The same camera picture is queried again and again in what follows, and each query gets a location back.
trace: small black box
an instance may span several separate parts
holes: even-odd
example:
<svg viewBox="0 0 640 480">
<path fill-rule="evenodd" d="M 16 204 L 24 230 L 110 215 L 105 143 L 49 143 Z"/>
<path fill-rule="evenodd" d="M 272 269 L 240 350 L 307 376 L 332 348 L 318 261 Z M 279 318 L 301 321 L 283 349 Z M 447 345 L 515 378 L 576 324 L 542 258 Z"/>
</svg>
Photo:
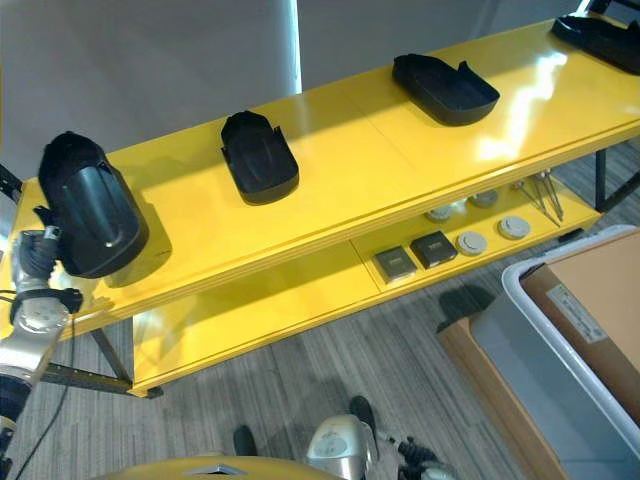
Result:
<svg viewBox="0 0 640 480">
<path fill-rule="evenodd" d="M 377 253 L 373 260 L 387 283 L 408 277 L 417 270 L 415 263 L 411 261 L 402 247 L 394 247 Z"/>
<path fill-rule="evenodd" d="M 424 268 L 435 267 L 447 262 L 458 254 L 442 232 L 435 232 L 411 242 L 411 251 L 418 257 Z"/>
</svg>

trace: white wall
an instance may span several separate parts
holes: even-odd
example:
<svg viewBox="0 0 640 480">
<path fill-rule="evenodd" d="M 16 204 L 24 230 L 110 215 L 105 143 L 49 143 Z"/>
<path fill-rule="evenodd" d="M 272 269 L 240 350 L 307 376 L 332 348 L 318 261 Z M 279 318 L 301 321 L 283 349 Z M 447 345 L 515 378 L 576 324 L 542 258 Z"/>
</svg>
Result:
<svg viewBox="0 0 640 480">
<path fill-rule="evenodd" d="M 303 87 L 576 5 L 298 0 Z M 67 129 L 111 151 L 291 94 L 289 12 L 289 0 L 0 0 L 0 161 L 24 179 Z M 0 234 L 13 210 L 0 196 Z"/>
<path fill-rule="evenodd" d="M 577 0 L 298 0 L 302 85 L 311 88 L 574 11 Z"/>
</svg>

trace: gray carpet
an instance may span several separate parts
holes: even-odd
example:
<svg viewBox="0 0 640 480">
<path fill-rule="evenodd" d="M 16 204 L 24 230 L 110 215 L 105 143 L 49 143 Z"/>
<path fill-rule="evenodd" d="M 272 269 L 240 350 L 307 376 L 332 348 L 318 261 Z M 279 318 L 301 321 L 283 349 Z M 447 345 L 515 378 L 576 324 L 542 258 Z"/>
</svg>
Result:
<svg viewBox="0 0 640 480">
<path fill-rule="evenodd" d="M 628 144 L 610 150 L 611 189 L 640 167 L 639 157 Z M 590 156 L 558 168 L 557 174 L 592 201 L 593 165 Z M 595 229 L 620 223 L 640 225 L 637 192 Z M 442 322 L 486 306 L 499 293 L 507 265 L 555 245 L 549 242 L 182 378 L 165 385 L 164 396 L 155 400 L 71 389 L 24 478 L 86 479 L 169 457 L 232 453 L 232 433 L 242 423 L 253 429 L 262 455 L 301 459 L 315 426 L 345 412 L 355 394 L 370 399 L 381 429 L 416 436 L 462 478 L 523 478 L 435 331 Z M 107 333 L 130 361 L 130 323 Z M 76 345 L 78 367 L 110 373 L 89 336 Z M 65 363 L 68 355 L 66 342 L 56 360 Z M 41 384 L 32 395 L 10 451 L 17 466 L 61 392 L 60 386 Z M 395 478 L 397 455 L 387 446 L 381 453 L 371 478 Z"/>
</svg>

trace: cardboard box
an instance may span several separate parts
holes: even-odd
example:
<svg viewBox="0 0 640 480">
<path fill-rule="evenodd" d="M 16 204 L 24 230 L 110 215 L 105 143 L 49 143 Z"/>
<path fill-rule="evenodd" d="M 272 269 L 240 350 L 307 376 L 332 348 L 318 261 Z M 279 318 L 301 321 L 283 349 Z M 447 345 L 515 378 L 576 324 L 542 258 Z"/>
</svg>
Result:
<svg viewBox="0 0 640 480">
<path fill-rule="evenodd" d="M 640 231 L 542 265 L 520 283 L 640 425 Z"/>
</svg>

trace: white label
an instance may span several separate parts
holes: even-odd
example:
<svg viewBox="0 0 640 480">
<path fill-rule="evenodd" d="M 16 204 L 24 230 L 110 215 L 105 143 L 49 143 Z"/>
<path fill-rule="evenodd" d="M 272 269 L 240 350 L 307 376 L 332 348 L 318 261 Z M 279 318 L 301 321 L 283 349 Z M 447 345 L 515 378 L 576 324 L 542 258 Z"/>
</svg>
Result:
<svg viewBox="0 0 640 480">
<path fill-rule="evenodd" d="M 567 287 L 558 284 L 547 292 L 547 297 L 571 322 L 571 325 L 580 332 L 580 335 L 587 343 L 594 343 L 607 338 L 607 334 L 598 325 L 596 319 L 591 316 Z"/>
</svg>

